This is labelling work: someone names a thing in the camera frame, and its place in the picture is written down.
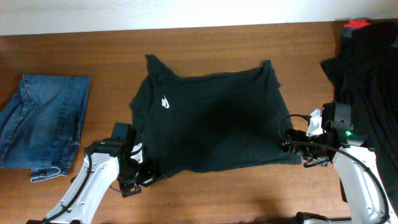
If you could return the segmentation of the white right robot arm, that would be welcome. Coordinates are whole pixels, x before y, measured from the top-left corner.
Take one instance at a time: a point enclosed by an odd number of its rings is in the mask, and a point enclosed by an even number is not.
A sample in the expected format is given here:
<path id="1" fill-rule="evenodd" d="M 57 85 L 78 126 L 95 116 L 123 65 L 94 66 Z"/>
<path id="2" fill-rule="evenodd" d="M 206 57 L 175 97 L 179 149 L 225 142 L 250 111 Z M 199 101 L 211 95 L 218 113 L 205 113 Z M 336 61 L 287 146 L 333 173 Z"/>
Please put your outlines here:
<path id="1" fill-rule="evenodd" d="M 334 218 L 298 212 L 296 223 L 397 223 L 376 165 L 376 151 L 366 137 L 354 132 L 351 107 L 343 103 L 325 103 L 302 117 L 306 131 L 279 131 L 282 151 L 297 154 L 304 167 L 332 164 L 340 178 L 341 191 L 349 206 L 348 218 Z"/>

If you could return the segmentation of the black t-shirt with white logo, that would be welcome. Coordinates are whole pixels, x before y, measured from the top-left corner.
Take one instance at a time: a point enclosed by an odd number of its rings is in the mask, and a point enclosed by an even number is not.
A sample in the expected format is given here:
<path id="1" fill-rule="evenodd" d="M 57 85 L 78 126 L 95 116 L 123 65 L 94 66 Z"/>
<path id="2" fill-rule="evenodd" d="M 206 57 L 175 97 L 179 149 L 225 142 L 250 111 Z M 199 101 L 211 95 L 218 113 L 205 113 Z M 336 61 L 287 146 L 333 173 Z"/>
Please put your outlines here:
<path id="1" fill-rule="evenodd" d="M 280 147 L 279 132 L 292 123 L 270 60 L 240 72 L 180 77 L 156 56 L 146 59 L 132 121 L 163 175 L 300 164 Z"/>

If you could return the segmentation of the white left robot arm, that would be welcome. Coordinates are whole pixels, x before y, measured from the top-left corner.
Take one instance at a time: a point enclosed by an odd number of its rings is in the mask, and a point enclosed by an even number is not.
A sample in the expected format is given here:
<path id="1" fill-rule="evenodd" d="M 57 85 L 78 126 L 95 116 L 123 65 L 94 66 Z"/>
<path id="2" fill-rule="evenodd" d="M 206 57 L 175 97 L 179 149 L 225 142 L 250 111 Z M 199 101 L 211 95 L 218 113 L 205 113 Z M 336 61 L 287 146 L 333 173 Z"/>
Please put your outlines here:
<path id="1" fill-rule="evenodd" d="M 91 223 L 115 180 L 117 192 L 126 198 L 165 177 L 131 124 L 116 123 L 110 138 L 93 141 L 84 152 L 81 170 L 59 203 L 43 219 L 27 220 L 27 224 Z"/>

